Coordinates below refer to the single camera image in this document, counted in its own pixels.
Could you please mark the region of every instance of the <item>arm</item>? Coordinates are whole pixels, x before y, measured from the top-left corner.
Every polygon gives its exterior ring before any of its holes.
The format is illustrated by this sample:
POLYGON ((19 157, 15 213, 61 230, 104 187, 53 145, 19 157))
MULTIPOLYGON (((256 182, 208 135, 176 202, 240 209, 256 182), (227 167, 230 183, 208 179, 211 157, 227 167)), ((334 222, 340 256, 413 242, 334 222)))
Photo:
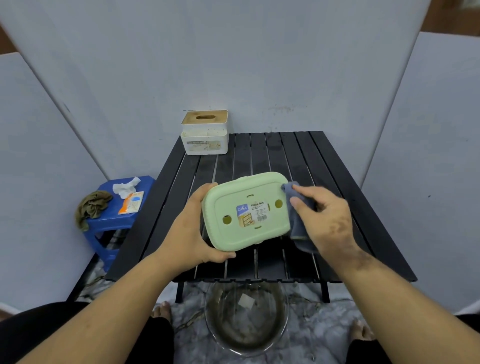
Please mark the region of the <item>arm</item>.
POLYGON ((393 363, 480 363, 479 333, 358 247, 345 200, 322 187, 294 188, 321 206, 290 200, 393 363))
POLYGON ((235 257, 233 252, 210 248, 200 236, 201 200, 215 185, 206 184, 192 194, 155 253, 19 363, 124 363, 158 296, 173 278, 202 262, 235 257))

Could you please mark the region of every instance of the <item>foot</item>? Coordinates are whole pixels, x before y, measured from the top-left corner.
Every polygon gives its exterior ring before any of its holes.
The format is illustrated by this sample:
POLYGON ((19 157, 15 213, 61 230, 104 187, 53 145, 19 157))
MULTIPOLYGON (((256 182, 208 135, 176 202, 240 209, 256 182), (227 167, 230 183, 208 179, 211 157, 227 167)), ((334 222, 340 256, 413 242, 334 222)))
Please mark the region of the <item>foot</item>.
POLYGON ((167 301, 162 302, 160 306, 155 307, 150 315, 153 318, 156 317, 164 317, 168 320, 168 322, 172 323, 172 310, 170 304, 167 301))
POLYGON ((350 326, 350 342, 353 340, 372 341, 375 340, 375 335, 367 324, 360 320, 354 320, 350 326))

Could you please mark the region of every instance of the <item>forearm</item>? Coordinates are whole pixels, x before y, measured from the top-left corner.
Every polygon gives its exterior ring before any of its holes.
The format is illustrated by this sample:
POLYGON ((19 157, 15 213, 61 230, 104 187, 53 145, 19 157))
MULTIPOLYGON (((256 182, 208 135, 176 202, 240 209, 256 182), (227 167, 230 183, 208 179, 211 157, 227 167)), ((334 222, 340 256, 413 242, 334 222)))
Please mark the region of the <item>forearm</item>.
POLYGON ((393 363, 480 363, 480 334, 377 259, 333 265, 393 363))
POLYGON ((160 251, 148 256, 20 362, 125 362, 158 296, 177 274, 167 258, 160 251))

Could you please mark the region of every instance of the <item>olive green cloth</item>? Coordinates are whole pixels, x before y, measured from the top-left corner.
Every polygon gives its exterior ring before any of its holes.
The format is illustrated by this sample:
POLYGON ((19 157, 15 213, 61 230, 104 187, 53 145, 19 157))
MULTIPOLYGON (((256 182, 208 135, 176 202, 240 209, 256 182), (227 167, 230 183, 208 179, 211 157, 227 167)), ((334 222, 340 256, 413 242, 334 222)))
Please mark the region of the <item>olive green cloth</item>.
POLYGON ((95 191, 86 196, 75 210, 75 224, 81 231, 88 230, 87 218, 98 218, 108 207, 112 195, 108 191, 95 191))

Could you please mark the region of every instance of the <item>crumpled tissue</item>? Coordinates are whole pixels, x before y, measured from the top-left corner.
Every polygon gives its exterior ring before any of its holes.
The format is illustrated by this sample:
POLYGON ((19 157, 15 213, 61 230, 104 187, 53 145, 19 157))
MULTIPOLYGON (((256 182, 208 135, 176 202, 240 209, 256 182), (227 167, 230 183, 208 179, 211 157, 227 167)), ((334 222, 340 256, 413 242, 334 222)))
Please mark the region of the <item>crumpled tissue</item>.
POLYGON ((134 177, 134 179, 128 183, 114 183, 112 190, 114 193, 119 194, 120 198, 125 199, 129 194, 136 192, 135 186, 138 185, 138 182, 140 182, 140 178, 134 177))

